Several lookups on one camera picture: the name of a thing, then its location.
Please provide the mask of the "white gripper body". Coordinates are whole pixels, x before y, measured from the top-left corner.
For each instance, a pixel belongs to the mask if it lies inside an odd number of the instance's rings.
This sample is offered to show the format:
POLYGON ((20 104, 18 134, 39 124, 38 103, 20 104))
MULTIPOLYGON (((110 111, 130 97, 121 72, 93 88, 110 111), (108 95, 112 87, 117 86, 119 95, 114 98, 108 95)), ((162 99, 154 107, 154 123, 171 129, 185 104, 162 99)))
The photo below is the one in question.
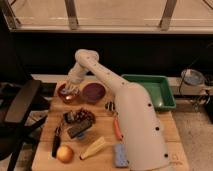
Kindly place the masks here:
POLYGON ((80 84, 88 72, 88 69, 76 63, 68 72, 68 82, 71 84, 80 84))

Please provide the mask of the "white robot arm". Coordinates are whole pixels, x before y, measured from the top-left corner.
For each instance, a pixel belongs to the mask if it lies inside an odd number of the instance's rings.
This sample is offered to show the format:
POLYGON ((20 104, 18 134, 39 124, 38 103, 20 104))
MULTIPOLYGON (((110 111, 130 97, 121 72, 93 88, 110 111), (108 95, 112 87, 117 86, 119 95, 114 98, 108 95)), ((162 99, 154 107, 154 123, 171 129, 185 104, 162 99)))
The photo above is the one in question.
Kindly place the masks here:
POLYGON ((131 171, 173 171, 161 125, 148 91, 101 65, 96 51, 80 49, 68 73, 68 86, 91 71, 115 95, 115 109, 131 171))

